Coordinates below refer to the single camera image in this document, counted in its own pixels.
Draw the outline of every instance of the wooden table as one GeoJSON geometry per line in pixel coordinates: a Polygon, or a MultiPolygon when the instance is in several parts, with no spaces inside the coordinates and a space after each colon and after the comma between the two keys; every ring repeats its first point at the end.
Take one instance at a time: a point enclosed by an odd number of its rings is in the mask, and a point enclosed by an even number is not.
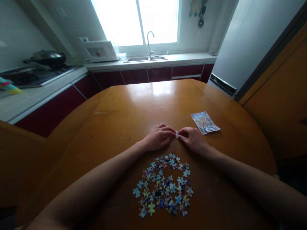
{"type": "MultiPolygon", "coordinates": [[[[97,165],[144,138],[157,124],[196,127],[191,113],[207,111],[220,131],[204,135],[216,149],[267,173],[277,172],[269,144],[251,116],[223,92],[188,79],[112,86],[95,95],[54,130],[31,167],[21,192],[17,224],[29,224],[62,190],[97,165]]],[[[168,168],[178,178],[182,173],[168,168]]],[[[94,229],[272,229],[276,222],[220,169],[177,139],[139,158],[82,221],[94,229]],[[190,165],[194,196],[188,215],[165,209],[141,219],[132,194],[142,171],[161,154],[190,165]]]]}

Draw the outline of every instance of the faucet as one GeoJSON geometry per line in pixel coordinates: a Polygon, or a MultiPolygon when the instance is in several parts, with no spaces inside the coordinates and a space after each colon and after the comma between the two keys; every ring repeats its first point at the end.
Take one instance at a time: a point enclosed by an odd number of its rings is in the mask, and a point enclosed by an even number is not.
{"type": "Polygon", "coordinates": [[[147,33],[147,43],[148,43],[148,54],[149,54],[149,58],[151,58],[151,55],[154,53],[154,51],[151,51],[150,48],[149,48],[149,40],[148,40],[148,35],[149,33],[152,33],[153,34],[153,37],[154,37],[154,33],[152,31],[149,31],[147,33]]]}

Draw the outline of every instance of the red cabinet door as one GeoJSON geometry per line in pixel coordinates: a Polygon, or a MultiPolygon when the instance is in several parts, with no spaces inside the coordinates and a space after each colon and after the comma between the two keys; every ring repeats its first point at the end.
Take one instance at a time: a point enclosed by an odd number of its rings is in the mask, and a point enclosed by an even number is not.
{"type": "Polygon", "coordinates": [[[86,75],[84,78],[74,83],[74,86],[86,97],[86,99],[90,99],[92,96],[102,91],[102,88],[91,74],[86,75]]]}
{"type": "Polygon", "coordinates": [[[147,69],[149,82],[171,81],[172,67],[147,69]]]}
{"type": "Polygon", "coordinates": [[[201,81],[204,83],[207,83],[209,80],[209,77],[212,73],[212,69],[213,69],[214,64],[205,64],[204,66],[204,70],[202,72],[201,75],[201,81]]]}
{"type": "Polygon", "coordinates": [[[138,84],[138,83],[148,83],[146,69],[121,70],[121,73],[127,85],[138,84]]]}
{"type": "Polygon", "coordinates": [[[85,98],[78,90],[74,86],[70,86],[15,123],[15,125],[38,135],[48,137],[68,114],[85,101],[85,98]]]}
{"type": "Polygon", "coordinates": [[[124,85],[121,73],[119,71],[98,72],[93,73],[99,84],[103,89],[109,88],[113,85],[124,85]]]}
{"type": "Polygon", "coordinates": [[[173,66],[173,77],[201,74],[204,65],[173,66]]]}

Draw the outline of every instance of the kitchen sink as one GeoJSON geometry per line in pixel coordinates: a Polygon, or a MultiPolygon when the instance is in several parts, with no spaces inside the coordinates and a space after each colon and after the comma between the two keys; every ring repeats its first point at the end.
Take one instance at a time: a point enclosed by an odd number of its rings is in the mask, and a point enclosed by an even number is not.
{"type": "Polygon", "coordinates": [[[148,57],[130,57],[125,62],[133,62],[133,61],[147,61],[148,57]]]}
{"type": "Polygon", "coordinates": [[[165,55],[159,55],[154,57],[129,57],[124,62],[144,62],[144,61],[155,61],[155,60],[167,60],[165,55]]]}
{"type": "Polygon", "coordinates": [[[165,56],[159,56],[159,57],[151,57],[150,60],[164,60],[166,59],[165,56]]]}

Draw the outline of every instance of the white refrigerator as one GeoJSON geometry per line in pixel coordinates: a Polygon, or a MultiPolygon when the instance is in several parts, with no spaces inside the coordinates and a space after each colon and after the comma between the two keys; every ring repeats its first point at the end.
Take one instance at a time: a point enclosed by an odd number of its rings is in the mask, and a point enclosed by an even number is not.
{"type": "Polygon", "coordinates": [[[305,0],[239,0],[209,85],[233,98],[255,71],[305,0]]]}

